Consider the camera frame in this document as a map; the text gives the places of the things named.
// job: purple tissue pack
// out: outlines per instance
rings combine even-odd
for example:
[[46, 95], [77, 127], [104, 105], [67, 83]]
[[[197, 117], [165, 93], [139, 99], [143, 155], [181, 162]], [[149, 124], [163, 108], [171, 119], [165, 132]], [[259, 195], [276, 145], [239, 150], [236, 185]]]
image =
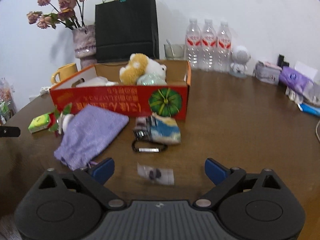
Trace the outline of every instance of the purple tissue pack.
[[305, 86], [309, 82], [312, 82], [312, 80], [290, 67], [284, 67], [282, 69], [279, 81], [298, 94], [302, 94]]
[[126, 115], [87, 105], [68, 124], [54, 156], [73, 171], [85, 167], [128, 122]]

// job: mug handle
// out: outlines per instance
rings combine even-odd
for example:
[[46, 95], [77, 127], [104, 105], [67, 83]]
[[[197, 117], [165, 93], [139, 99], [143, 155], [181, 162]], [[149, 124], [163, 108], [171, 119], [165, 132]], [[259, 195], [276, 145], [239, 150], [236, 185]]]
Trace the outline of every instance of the mug handle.
[[60, 73], [60, 71], [56, 71], [52, 77], [51, 77], [51, 83], [54, 85], [54, 84], [57, 84], [58, 82], [56, 81], [56, 77], [57, 75]]

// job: purple ceramic vase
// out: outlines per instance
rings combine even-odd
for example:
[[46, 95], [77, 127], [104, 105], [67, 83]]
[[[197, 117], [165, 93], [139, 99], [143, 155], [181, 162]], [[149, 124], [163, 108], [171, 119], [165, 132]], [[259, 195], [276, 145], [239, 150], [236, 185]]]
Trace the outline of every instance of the purple ceramic vase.
[[95, 58], [97, 52], [95, 26], [88, 25], [74, 29], [72, 35], [76, 58], [80, 59], [81, 69], [97, 63]]

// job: white wall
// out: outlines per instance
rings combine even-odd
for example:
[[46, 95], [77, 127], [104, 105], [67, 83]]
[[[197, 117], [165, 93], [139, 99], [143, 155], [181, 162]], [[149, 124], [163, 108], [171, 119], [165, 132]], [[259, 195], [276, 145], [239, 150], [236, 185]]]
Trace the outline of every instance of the white wall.
[[[98, 3], [101, 0], [85, 4], [87, 24], [94, 22], [94, 5]], [[172, 43], [184, 42], [190, 17], [198, 18], [201, 25], [205, 18], [212, 18], [216, 26], [224, 18], [229, 21], [234, 44], [244, 45], [252, 53], [250, 72], [257, 59], [276, 62], [279, 53], [291, 65], [299, 60], [320, 69], [319, 0], [156, 0], [156, 3], [161, 58], [167, 38]], [[26, 14], [40, 9], [51, 11], [49, 6], [40, 8], [37, 0], [0, 1], [0, 76], [13, 83], [19, 109], [29, 102], [29, 96], [38, 95], [42, 86], [50, 85], [50, 76], [58, 67], [75, 61], [69, 29], [58, 25], [56, 30], [42, 30], [28, 24]]]

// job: brown tabletop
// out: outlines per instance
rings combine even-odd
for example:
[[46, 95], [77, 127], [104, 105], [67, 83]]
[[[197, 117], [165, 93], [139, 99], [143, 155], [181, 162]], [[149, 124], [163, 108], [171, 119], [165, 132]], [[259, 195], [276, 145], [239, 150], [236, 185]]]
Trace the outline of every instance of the brown tabletop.
[[[19, 138], [0, 138], [0, 217], [14, 208], [47, 168], [68, 168], [55, 160], [61, 137], [48, 131], [31, 135], [31, 120], [53, 110], [50, 96], [38, 97], [7, 124], [21, 129]], [[100, 154], [112, 157], [115, 174], [106, 187], [125, 200], [189, 199], [213, 187], [204, 174], [211, 157], [226, 167], [247, 172], [274, 169], [306, 211], [299, 239], [320, 239], [320, 143], [315, 136], [318, 118], [302, 113], [284, 90], [255, 78], [193, 72], [188, 113], [179, 121], [182, 143], [160, 154], [135, 154], [134, 119]], [[172, 168], [175, 185], [151, 185], [137, 175], [137, 163]]]

